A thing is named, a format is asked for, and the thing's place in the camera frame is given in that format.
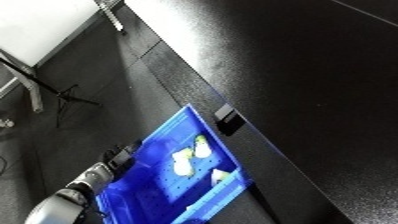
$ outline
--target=blue bin divider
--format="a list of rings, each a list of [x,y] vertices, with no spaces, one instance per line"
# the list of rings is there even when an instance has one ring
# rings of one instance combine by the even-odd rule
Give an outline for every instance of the blue bin divider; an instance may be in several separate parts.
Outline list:
[[[190,160],[192,177],[176,175],[172,154],[194,148],[199,134],[206,136],[213,153]],[[204,223],[252,183],[191,105],[149,135],[133,157],[134,167],[96,198],[100,210],[108,214],[105,224]],[[231,174],[212,187],[213,169]]]

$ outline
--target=metal stand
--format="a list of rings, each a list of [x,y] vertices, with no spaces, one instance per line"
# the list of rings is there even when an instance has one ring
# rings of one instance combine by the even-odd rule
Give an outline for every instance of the metal stand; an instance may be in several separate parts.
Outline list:
[[[123,24],[111,11],[112,7],[115,6],[120,0],[94,0],[101,11],[108,17],[110,22],[116,28],[117,31],[121,32],[122,35],[126,35],[127,32],[124,30]]]
[[[57,91],[53,87],[51,87],[51,86],[47,85],[46,83],[40,81],[39,79],[37,79],[33,75],[30,75],[30,74],[26,73],[22,69],[18,68],[14,64],[6,61],[5,59],[3,59],[1,57],[0,57],[0,62],[2,62],[3,64],[7,65],[8,67],[14,69],[15,71],[21,73],[25,78],[37,83],[40,87],[42,87],[42,88],[48,90],[49,92],[53,93],[58,98],[57,124],[56,124],[57,128],[60,126],[60,121],[61,121],[62,116],[63,116],[64,112],[66,111],[69,103],[79,102],[79,103],[86,103],[86,104],[91,104],[91,105],[95,105],[95,106],[102,106],[102,104],[100,104],[100,103],[72,96],[73,89],[75,87],[77,87],[77,85],[73,85],[73,86],[69,87],[68,89],[66,89],[64,91]]]
[[[34,76],[35,74],[34,70],[31,67],[25,65],[24,63],[20,62],[18,59],[12,57],[10,54],[1,49],[0,58],[6,60],[7,62],[13,63],[15,66],[32,76]],[[6,85],[0,87],[0,99],[7,95],[9,92],[11,92],[15,87],[17,87],[19,83],[21,83],[29,90],[33,111],[36,113],[42,112],[44,109],[39,86],[35,82],[25,78],[23,75],[19,74],[13,69],[8,69],[8,71],[15,77],[11,79]]]

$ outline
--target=white object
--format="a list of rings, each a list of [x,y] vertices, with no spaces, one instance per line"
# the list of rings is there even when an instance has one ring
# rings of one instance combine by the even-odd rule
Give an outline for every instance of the white object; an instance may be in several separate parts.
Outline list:
[[[0,0],[0,5],[0,48],[29,66],[98,11],[90,0]]]
[[[209,143],[204,135],[198,135],[195,138],[195,156],[198,158],[207,158],[211,155],[212,151]]]
[[[211,173],[211,186],[214,187],[218,183],[220,183],[222,180],[228,177],[230,173],[218,169],[213,169],[213,172]]]
[[[173,153],[174,172],[178,176],[192,176],[195,171],[189,162],[193,156],[193,150],[190,148],[183,149],[179,152]]]
[[[12,128],[14,127],[15,123],[9,119],[3,121],[0,119],[0,127],[1,128]]]

